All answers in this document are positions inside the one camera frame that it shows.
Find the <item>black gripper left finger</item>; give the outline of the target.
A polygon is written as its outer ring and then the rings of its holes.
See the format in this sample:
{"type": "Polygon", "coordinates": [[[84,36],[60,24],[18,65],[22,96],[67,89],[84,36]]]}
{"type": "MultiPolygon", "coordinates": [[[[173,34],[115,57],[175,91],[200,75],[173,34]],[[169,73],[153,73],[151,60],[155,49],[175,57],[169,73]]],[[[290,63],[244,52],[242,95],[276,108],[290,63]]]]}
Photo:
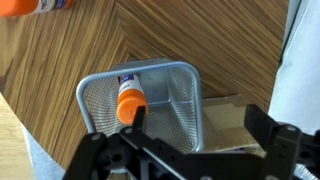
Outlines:
{"type": "Polygon", "coordinates": [[[139,106],[136,110],[136,114],[133,121],[133,127],[141,129],[144,123],[145,116],[146,116],[146,107],[139,106]]]}

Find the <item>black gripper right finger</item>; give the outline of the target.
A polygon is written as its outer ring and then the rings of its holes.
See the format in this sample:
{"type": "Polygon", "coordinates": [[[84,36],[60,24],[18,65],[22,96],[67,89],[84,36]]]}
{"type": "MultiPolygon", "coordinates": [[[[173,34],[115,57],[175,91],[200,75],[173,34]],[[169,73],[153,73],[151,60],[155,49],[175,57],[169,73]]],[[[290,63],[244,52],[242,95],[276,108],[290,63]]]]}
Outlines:
{"type": "Polygon", "coordinates": [[[246,106],[244,126],[263,150],[267,150],[273,136],[273,130],[278,126],[267,113],[257,105],[246,106]]]}

